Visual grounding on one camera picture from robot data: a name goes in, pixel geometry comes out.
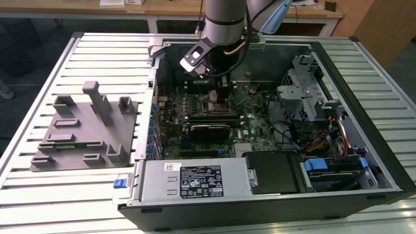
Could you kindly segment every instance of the floor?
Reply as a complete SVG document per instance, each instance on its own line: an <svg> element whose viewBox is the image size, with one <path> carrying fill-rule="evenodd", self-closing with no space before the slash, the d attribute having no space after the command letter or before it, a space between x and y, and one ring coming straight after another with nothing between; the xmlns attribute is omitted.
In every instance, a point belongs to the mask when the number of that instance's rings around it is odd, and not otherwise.
<svg viewBox="0 0 416 234"><path fill-rule="evenodd" d="M43 45L28 50L36 64L36 70L23 77L14 78L0 69L3 82L15 93L12 100L0 98L0 155L26 117L36 95L42 89L59 56L74 32L132 32L148 33L144 20L64 20L64 27L58 28L52 19L34 19L34 24L43 39ZM160 21L160 33L194 33L196 22ZM388 68L396 82L416 101L416 43L410 43L403 54Z"/></svg>

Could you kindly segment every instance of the warning label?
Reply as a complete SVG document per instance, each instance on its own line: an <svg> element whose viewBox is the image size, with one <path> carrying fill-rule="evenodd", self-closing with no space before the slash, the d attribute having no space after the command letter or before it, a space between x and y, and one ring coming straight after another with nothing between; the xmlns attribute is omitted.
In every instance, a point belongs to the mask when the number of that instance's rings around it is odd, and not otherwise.
<svg viewBox="0 0 416 234"><path fill-rule="evenodd" d="M220 166L182 167L182 198L224 196Z"/></svg>

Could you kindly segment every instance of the blue tab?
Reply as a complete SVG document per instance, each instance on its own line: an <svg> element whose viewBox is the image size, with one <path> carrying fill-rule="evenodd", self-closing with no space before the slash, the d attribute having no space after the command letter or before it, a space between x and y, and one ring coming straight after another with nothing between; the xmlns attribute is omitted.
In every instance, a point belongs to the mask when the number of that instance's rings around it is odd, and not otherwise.
<svg viewBox="0 0 416 234"><path fill-rule="evenodd" d="M312 170L312 165L308 160L304 162L304 166L306 166L307 172Z"/></svg>
<svg viewBox="0 0 416 234"><path fill-rule="evenodd" d="M306 165L307 171L328 169L326 159L323 158L311 158L304 162L304 165Z"/></svg>
<svg viewBox="0 0 416 234"><path fill-rule="evenodd" d="M360 163L362 163L362 166L364 169L368 168L368 162L367 162L366 158L360 157Z"/></svg>
<svg viewBox="0 0 416 234"><path fill-rule="evenodd" d="M128 179L118 179L115 180L112 187L115 189L122 189L128 187Z"/></svg>
<svg viewBox="0 0 416 234"><path fill-rule="evenodd" d="M223 156L223 154L226 153L226 149L219 149L219 156Z"/></svg>

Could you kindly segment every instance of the white sticker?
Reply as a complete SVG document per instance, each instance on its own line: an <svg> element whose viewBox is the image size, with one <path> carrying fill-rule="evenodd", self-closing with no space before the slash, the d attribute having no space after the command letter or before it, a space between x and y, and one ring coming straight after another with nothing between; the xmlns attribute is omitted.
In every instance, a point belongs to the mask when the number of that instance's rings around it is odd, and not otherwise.
<svg viewBox="0 0 416 234"><path fill-rule="evenodd" d="M180 171L182 170L182 163L166 163L164 170L166 171Z"/></svg>
<svg viewBox="0 0 416 234"><path fill-rule="evenodd" d="M128 13L139 13L139 14L144 14L144 11L127 11Z"/></svg>

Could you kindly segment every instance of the aluminum extrusion table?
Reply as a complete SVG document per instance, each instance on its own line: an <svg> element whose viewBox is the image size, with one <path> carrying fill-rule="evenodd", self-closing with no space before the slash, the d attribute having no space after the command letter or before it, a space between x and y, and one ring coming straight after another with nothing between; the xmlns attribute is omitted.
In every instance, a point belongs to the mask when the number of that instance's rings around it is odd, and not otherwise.
<svg viewBox="0 0 416 234"><path fill-rule="evenodd" d="M134 167L58 172L31 172L36 153L55 109L56 95L82 94L86 80L100 83L108 100L131 96L139 112L147 111L152 93L146 89L148 49L162 39L195 39L194 35L84 33L71 38L56 67L34 102L26 119L0 159L0 232L139 234L136 226L118 212L114 200L128 196L128 189L114 190L112 182ZM372 118L396 156L416 181L416 106L359 42L348 38L266 37L267 40L319 41ZM138 115L134 144L148 128ZM392 205L372 207L346 219L180 230L176 233L415 233L416 200L411 197Z"/></svg>

